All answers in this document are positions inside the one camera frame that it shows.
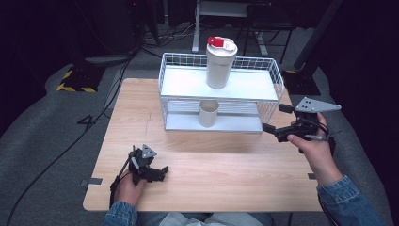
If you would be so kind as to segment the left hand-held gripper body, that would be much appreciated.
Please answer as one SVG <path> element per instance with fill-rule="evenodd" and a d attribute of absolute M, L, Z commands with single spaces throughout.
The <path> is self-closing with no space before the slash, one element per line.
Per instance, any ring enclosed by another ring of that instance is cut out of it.
<path fill-rule="evenodd" d="M 159 169 L 153 169 L 151 162 L 157 156 L 157 153 L 147 145 L 142 148 L 133 147 L 129 153 L 128 163 L 129 171 L 133 174 L 133 182 L 137 185 L 140 179 L 150 182 L 150 176 L 153 173 L 161 173 Z"/>

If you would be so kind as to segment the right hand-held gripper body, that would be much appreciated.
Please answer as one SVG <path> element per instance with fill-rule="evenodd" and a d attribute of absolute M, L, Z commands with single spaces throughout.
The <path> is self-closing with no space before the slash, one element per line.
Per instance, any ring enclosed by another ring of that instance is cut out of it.
<path fill-rule="evenodd" d="M 327 127 L 318 120 L 318 113 L 341 110 L 337 104 L 322 102 L 304 97 L 297 106 L 294 106 L 295 122 L 289 126 L 279 128 L 282 142 L 287 142 L 289 135 L 296 135 L 306 140 L 328 140 Z"/>

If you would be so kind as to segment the small white cup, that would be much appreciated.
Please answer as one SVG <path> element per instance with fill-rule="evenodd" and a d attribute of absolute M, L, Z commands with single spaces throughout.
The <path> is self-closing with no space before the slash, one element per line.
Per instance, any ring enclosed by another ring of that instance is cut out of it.
<path fill-rule="evenodd" d="M 215 125 L 219 103 L 215 100 L 203 100 L 199 103 L 199 124 L 203 127 Z"/>

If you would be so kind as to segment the white tumbler with red lid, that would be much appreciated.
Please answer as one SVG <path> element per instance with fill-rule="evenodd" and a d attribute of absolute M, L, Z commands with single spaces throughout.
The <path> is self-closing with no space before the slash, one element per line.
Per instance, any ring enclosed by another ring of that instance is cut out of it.
<path fill-rule="evenodd" d="M 223 89 L 228 82 L 232 63 L 236 58 L 238 47 L 228 38 L 209 37 L 207 40 L 206 82 L 213 89 Z"/>

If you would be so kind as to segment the white wire shelf rack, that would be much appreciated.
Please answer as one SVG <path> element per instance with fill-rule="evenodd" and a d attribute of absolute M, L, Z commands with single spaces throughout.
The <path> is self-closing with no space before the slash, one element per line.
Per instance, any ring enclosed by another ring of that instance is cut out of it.
<path fill-rule="evenodd" d="M 163 54 L 158 90 L 164 128 L 204 131 L 200 102 L 215 100 L 219 108 L 211 131 L 261 133 L 284 93 L 276 60 L 237 57 L 222 89 L 207 85 L 206 64 L 205 55 Z"/>

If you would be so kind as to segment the person's left hand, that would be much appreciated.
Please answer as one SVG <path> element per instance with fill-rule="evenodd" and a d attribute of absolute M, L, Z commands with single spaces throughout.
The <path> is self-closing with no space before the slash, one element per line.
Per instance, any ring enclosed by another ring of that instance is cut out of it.
<path fill-rule="evenodd" d="M 129 170 L 126 170 L 121 175 L 120 182 L 114 195 L 114 202 L 125 202 L 136 207 L 146 184 L 146 180 L 140 179 L 136 185 L 133 182 L 133 174 Z"/>

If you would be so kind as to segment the person's right hand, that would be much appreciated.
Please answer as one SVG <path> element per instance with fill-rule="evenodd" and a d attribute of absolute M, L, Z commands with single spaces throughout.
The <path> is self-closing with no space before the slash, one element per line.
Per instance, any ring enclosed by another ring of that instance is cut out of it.
<path fill-rule="evenodd" d="M 287 139 L 303 151 L 319 186 L 329 185 L 343 178 L 333 160 L 327 141 L 307 141 L 295 135 L 289 135 Z"/>

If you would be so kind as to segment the black stand with base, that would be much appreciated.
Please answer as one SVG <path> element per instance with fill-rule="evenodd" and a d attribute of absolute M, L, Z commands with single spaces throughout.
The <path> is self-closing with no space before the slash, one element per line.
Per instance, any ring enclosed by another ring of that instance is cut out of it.
<path fill-rule="evenodd" d="M 284 85 L 291 95 L 320 95 L 313 74 L 323 58 L 327 48 L 324 44 L 325 32 L 339 10 L 343 0 L 331 0 L 326 12 L 315 27 L 313 34 L 297 58 L 295 71 L 283 71 Z"/>

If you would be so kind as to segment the black chair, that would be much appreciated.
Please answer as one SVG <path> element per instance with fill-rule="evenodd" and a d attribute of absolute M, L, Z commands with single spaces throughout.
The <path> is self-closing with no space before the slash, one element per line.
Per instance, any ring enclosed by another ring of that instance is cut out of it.
<path fill-rule="evenodd" d="M 247 49 L 251 45 L 250 36 L 256 39 L 261 50 L 266 50 L 267 45 L 281 47 L 282 53 L 279 62 L 282 63 L 294 29 L 295 26 L 288 8 L 282 3 L 257 1 L 246 6 L 246 18 L 241 24 L 236 38 L 239 39 L 242 33 L 245 33 L 242 56 L 247 53 Z M 286 32 L 285 41 L 274 43 L 280 32 Z"/>

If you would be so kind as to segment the black yellow striped stand base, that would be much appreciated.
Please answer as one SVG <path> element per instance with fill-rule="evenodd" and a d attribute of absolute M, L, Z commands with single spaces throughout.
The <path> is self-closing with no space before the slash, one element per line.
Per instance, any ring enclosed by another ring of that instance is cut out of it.
<path fill-rule="evenodd" d="M 88 68 L 78 68 L 70 66 L 64 74 L 61 82 L 57 86 L 57 91 L 82 91 L 94 93 L 103 79 L 104 67 L 89 66 Z"/>

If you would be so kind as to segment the white desk frame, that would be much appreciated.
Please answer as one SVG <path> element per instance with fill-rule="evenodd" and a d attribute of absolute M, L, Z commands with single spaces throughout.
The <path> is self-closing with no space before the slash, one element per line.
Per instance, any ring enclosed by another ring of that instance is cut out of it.
<path fill-rule="evenodd" d="M 191 51 L 195 54 L 200 50 L 201 16 L 245 18 L 247 16 L 247 3 L 222 2 L 217 0 L 196 0 L 195 30 L 191 49 Z"/>

